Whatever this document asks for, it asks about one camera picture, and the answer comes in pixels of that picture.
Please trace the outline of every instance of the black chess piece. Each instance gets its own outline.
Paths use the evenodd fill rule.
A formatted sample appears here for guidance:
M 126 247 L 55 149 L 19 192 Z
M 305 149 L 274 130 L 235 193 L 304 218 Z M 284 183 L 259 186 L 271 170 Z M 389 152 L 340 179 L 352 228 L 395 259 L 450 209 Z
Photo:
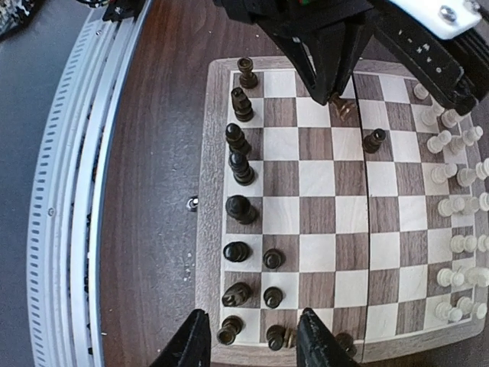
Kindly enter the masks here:
M 241 87 L 238 86 L 231 91 L 231 102 L 238 121 L 248 122 L 253 118 L 251 101 Z
M 241 71 L 239 83 L 243 88 L 253 89 L 258 85 L 258 78 L 253 73 L 253 60 L 249 57 L 242 57 L 238 60 L 238 69 Z
M 263 255 L 263 263 L 266 268 L 269 269 L 277 269 L 279 268 L 284 261 L 284 255 L 281 251 L 276 248 L 271 248 L 266 251 Z
M 222 296 L 222 305 L 224 307 L 237 307 L 244 304 L 251 297 L 251 288 L 246 283 L 235 283 L 229 287 Z
M 217 332 L 217 340 L 225 346 L 235 342 L 236 336 L 243 330 L 243 320 L 237 316 L 229 316 L 222 321 L 221 329 Z
M 251 249 L 246 243 L 237 241 L 228 243 L 222 253 L 230 262 L 243 262 L 250 257 Z
M 284 336 L 285 336 L 285 327 L 280 325 L 270 326 L 266 334 L 268 348 L 272 349 L 275 352 L 277 350 L 282 349 Z
M 365 136 L 362 144 L 365 153 L 373 154 L 378 151 L 386 137 L 387 134 L 381 128 L 376 128 L 371 134 Z
M 251 168 L 244 154 L 241 154 L 239 151 L 233 151 L 229 155 L 229 166 L 238 184 L 248 186 L 253 183 L 254 169 Z
M 226 200 L 227 214 L 240 224 L 251 224 L 258 218 L 258 211 L 251 205 L 250 200 L 242 195 L 230 196 Z
M 231 151 L 238 151 L 244 155 L 250 152 L 251 145 L 246 140 L 245 134 L 239 126 L 233 123 L 227 125 L 225 135 Z
M 283 293 L 277 287 L 269 287 L 263 293 L 265 304 L 269 308 L 277 308 L 283 300 Z

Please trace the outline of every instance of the black pawn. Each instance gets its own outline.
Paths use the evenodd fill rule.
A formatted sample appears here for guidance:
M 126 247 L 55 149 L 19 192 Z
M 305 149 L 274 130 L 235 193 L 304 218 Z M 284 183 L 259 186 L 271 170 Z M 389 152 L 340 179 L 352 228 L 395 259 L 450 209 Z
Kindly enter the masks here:
M 267 330 L 268 348 L 273 351 L 282 349 L 285 336 L 285 327 L 280 325 L 270 326 Z
M 238 151 L 246 155 L 251 150 L 251 145 L 246 140 L 243 130 L 236 124 L 231 123 L 226 126 L 226 141 L 231 151 Z
M 242 186 L 247 186 L 253 183 L 254 170 L 251 168 L 248 159 L 244 154 L 238 151 L 233 151 L 229 155 L 229 166 L 232 170 L 232 175 L 236 182 Z
M 277 287 L 269 287 L 263 293 L 265 304 L 269 308 L 277 308 L 283 300 L 283 293 Z
M 367 135 L 363 141 L 363 149 L 365 153 L 373 154 L 378 151 L 386 136 L 385 131 L 381 128 L 376 128 L 371 134 Z
M 266 268 L 277 269 L 283 264 L 283 253 L 275 248 L 271 248 L 263 255 L 263 264 Z
M 258 218 L 258 211 L 251 205 L 250 200 L 242 195 L 234 195 L 226 200 L 227 214 L 241 224 L 251 224 Z
M 243 262 L 249 258 L 250 252 L 250 246 L 241 241 L 228 243 L 222 251 L 224 258 L 230 262 Z

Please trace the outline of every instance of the white plastic part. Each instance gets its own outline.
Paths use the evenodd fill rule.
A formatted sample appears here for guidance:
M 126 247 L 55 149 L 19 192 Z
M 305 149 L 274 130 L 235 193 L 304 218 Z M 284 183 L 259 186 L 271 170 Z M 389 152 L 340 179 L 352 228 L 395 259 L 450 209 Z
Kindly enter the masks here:
M 402 8 L 407 14 L 416 19 L 442 40 L 454 37 L 473 28 L 482 17 L 465 7 L 464 0 L 390 0 Z M 442 6 L 450 7 L 456 14 L 456 20 L 448 22 L 440 16 Z

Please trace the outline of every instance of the dark square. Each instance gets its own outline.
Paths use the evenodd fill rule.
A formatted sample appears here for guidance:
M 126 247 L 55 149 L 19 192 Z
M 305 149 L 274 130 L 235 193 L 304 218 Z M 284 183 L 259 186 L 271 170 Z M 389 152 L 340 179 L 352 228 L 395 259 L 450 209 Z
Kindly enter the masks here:
M 299 161 L 265 161 L 264 196 L 299 196 Z
M 297 126 L 295 98 L 265 98 L 265 128 L 292 128 Z
M 251 224 L 240 224 L 235 219 L 226 214 L 226 233 L 240 233 L 244 235 L 259 235 L 263 233 L 262 223 L 263 218 L 263 200 L 261 197 L 248 197 L 250 203 L 258 211 L 258 218 Z
M 269 269 L 262 265 L 262 271 L 297 272 L 299 271 L 299 235 L 264 235 L 263 253 L 271 248 L 277 248 L 285 256 L 285 261 L 278 269 Z
M 336 235 L 336 271 L 368 269 L 368 234 Z
M 379 76 L 355 73 L 353 80 L 358 99 L 384 100 Z
M 335 188 L 337 196 L 366 195 L 365 163 L 363 161 L 335 161 Z
M 421 163 L 396 162 L 396 177 L 399 196 L 425 194 Z
M 369 197 L 372 233 L 399 232 L 399 202 L 397 197 Z
M 426 299 L 400 303 L 397 309 L 396 334 L 408 334 L 423 330 L 425 313 Z
M 299 273 L 299 308 L 333 308 L 335 273 Z
M 370 271 L 368 305 L 395 304 L 399 299 L 399 269 Z
M 428 232 L 400 233 L 400 266 L 428 264 Z
M 385 102 L 385 106 L 390 130 L 402 130 L 405 132 L 414 132 L 416 130 L 411 105 Z
M 299 156 L 301 161 L 332 160 L 331 128 L 299 128 Z
M 334 197 L 300 197 L 300 233 L 335 233 Z

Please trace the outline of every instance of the chess piece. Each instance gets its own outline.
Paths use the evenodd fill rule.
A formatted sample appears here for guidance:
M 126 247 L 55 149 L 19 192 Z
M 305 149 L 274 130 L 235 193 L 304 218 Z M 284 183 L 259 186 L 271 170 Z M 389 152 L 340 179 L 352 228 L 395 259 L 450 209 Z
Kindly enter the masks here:
M 235 283 L 229 287 L 222 296 L 222 306 L 237 307 L 244 304 L 251 297 L 252 292 L 249 285 L 246 283 Z
M 450 249 L 455 254 L 465 252 L 474 252 L 477 249 L 477 239 L 473 235 L 454 235 L 450 239 Z
M 250 224 L 258 218 L 258 211 L 251 205 L 250 200 L 242 195 L 234 195 L 226 200 L 227 214 L 240 224 Z
M 482 320 L 487 315 L 487 304 L 481 302 L 473 302 L 469 297 L 461 297 L 457 302 L 459 308 L 465 315 L 474 314 L 479 320 Z
M 253 89 L 258 85 L 258 78 L 253 73 L 253 60 L 249 57 L 242 57 L 238 60 L 238 70 L 241 71 L 239 83 L 245 89 Z
M 283 300 L 283 293 L 277 287 L 269 287 L 263 293 L 265 304 L 269 308 L 277 308 Z
M 482 267 L 466 268 L 461 270 L 465 276 L 465 282 L 471 286 L 489 286 L 489 269 Z
M 268 269 L 277 269 L 279 268 L 284 261 L 283 253 L 277 250 L 276 248 L 271 248 L 266 251 L 263 255 L 263 263 Z
M 236 336 L 243 330 L 243 320 L 237 316 L 229 316 L 222 321 L 221 329 L 217 332 L 217 340 L 225 346 L 235 342 Z
M 238 184 L 248 186 L 253 183 L 254 169 L 251 168 L 244 154 L 233 151 L 229 155 L 229 167 L 231 167 L 232 175 Z
M 386 137 L 386 132 L 381 128 L 376 128 L 371 134 L 365 136 L 362 144 L 365 153 L 373 154 L 378 151 Z
M 424 99 L 427 99 L 429 96 L 428 90 L 421 83 L 417 83 L 413 91 L 414 91 L 414 96 L 422 101 Z
M 435 316 L 442 321 L 452 321 L 453 323 L 457 323 L 464 315 L 459 308 L 453 307 L 448 302 L 441 302 L 436 306 Z
M 465 277 L 462 273 L 453 271 L 452 269 L 443 268 L 436 275 L 436 281 L 442 287 L 461 287 L 465 282 Z
M 250 246 L 241 241 L 230 242 L 222 250 L 224 258 L 230 262 L 243 262 L 250 257 L 250 253 Z
M 443 199 L 438 203 L 438 213 L 440 216 L 452 216 L 454 213 L 461 212 L 465 208 L 463 197 Z
M 254 112 L 251 101 L 239 86 L 231 91 L 231 102 L 238 121 L 248 122 L 253 118 Z
M 283 326 L 270 326 L 266 333 L 268 348 L 272 349 L 275 352 L 282 349 L 283 343 L 285 341 L 285 332 L 286 330 Z
M 421 113 L 421 121 L 426 126 L 436 125 L 438 123 L 437 118 L 445 111 L 433 97 L 431 99 L 432 106 Z
M 442 166 L 436 166 L 431 170 L 431 179 L 435 184 L 443 184 L 450 177 L 457 174 L 457 165 L 455 163 L 447 163 Z
M 250 152 L 251 145 L 246 140 L 243 130 L 236 124 L 231 123 L 226 126 L 225 136 L 230 151 L 238 151 L 244 155 Z
M 443 150 L 443 147 L 445 147 L 451 139 L 452 134 L 448 130 L 443 130 L 437 136 L 428 139 L 426 147 L 431 153 L 437 154 Z

